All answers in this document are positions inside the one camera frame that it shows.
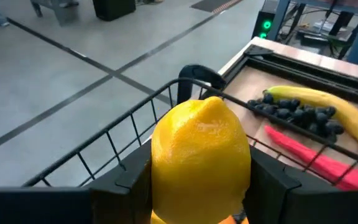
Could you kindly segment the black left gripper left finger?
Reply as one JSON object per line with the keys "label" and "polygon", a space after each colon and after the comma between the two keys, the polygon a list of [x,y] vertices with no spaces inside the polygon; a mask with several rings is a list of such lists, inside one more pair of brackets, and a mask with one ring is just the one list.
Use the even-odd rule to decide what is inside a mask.
{"label": "black left gripper left finger", "polygon": [[151,141],[122,160],[122,165],[87,185],[94,224],[150,224],[152,213]]}

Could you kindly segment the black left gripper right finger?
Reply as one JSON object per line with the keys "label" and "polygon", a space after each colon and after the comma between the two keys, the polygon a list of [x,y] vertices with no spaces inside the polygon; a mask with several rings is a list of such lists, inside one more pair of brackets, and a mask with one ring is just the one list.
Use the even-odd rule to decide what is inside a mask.
{"label": "black left gripper right finger", "polygon": [[306,185],[308,173],[250,147],[251,181],[243,200],[250,224],[310,224],[305,209],[290,208],[287,196]]}

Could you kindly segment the bright red chili pepper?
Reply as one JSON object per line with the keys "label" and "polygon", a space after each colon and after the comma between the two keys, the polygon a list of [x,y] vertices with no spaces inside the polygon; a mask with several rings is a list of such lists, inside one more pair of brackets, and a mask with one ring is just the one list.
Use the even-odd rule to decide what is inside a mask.
{"label": "bright red chili pepper", "polygon": [[[311,163],[311,168],[326,180],[334,183],[345,171],[350,168],[349,165],[339,162],[323,154],[318,153],[302,143],[276,131],[271,126],[264,127],[267,136],[278,146],[284,148],[287,152],[300,159],[306,165]],[[336,187],[341,190],[358,190],[358,170],[350,170],[337,184]]]}

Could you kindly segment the yellow lemon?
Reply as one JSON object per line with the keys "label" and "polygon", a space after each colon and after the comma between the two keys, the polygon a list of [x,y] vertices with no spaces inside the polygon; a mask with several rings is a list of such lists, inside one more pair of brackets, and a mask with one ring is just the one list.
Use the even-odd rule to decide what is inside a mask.
{"label": "yellow lemon", "polygon": [[151,136],[152,208],[166,224],[218,224],[242,210],[251,156],[235,113],[217,96],[171,109]]}

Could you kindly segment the small yellow banana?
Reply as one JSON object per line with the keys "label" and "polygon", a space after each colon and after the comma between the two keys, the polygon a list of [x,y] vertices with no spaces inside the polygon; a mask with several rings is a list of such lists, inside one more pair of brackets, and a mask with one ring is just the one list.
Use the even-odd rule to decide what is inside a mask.
{"label": "small yellow banana", "polygon": [[324,91],[288,85],[273,86],[263,93],[270,93],[276,100],[297,99],[302,105],[334,107],[336,109],[334,118],[358,142],[358,108],[348,101]]}

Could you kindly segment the black grape bunch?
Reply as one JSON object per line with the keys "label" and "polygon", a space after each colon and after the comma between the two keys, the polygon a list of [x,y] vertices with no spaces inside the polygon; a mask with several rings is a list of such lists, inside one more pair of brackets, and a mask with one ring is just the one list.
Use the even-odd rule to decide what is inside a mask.
{"label": "black grape bunch", "polygon": [[263,98],[247,103],[333,143],[337,141],[337,135],[344,133],[343,125],[333,118],[336,114],[333,106],[302,105],[296,98],[274,98],[271,93],[264,93]]}

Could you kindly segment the black clamp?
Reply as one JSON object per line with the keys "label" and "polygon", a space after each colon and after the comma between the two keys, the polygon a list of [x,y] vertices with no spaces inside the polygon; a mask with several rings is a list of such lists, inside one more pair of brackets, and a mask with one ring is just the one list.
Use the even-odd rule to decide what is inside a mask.
{"label": "black clamp", "polygon": [[[210,83],[211,86],[217,90],[220,90],[226,85],[226,81],[220,74],[203,65],[186,65],[181,69],[178,77]],[[189,100],[192,89],[193,83],[191,81],[179,81],[177,103],[180,104]]]}

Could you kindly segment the black box with green lights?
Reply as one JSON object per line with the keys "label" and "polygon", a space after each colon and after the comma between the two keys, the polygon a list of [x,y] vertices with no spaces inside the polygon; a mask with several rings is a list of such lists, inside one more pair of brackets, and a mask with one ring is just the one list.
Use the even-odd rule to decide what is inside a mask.
{"label": "black box with green lights", "polygon": [[266,39],[267,34],[270,32],[272,28],[274,17],[275,17],[274,12],[259,11],[257,15],[257,20],[255,22],[254,30],[252,33],[252,37],[259,37],[261,39]]}

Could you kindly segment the blue-grey metal table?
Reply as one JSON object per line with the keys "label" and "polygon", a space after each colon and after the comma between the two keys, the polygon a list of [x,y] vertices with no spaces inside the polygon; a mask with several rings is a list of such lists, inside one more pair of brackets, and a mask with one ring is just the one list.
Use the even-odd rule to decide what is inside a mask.
{"label": "blue-grey metal table", "polygon": [[[277,2],[275,17],[273,18],[270,32],[267,39],[276,41],[282,26],[289,20],[293,21],[284,43],[287,44],[293,36],[300,35],[302,44],[311,44],[314,48],[319,48],[321,53],[330,52],[337,59],[342,59],[351,48],[356,35],[358,34],[358,24],[353,28],[346,40],[337,37],[340,28],[350,22],[354,15],[358,15],[358,0],[274,0]],[[306,6],[317,7],[319,11],[324,11],[323,23],[330,14],[338,11],[339,15],[333,28],[328,33],[322,33],[320,29],[305,30],[298,27],[300,17],[305,15]]]}

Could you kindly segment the black cabinet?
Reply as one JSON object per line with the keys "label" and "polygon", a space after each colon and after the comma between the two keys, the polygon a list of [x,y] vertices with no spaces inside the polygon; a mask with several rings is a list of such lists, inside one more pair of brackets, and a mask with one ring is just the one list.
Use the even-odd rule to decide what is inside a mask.
{"label": "black cabinet", "polygon": [[93,0],[96,17],[113,21],[136,10],[135,0]]}

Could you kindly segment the dark floor mat striped edge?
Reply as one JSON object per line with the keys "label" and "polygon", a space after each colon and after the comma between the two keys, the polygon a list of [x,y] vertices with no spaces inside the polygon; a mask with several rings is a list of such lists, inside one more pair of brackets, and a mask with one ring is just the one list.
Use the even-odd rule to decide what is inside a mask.
{"label": "dark floor mat striped edge", "polygon": [[191,8],[215,14],[241,1],[242,0],[201,0],[191,5]]}

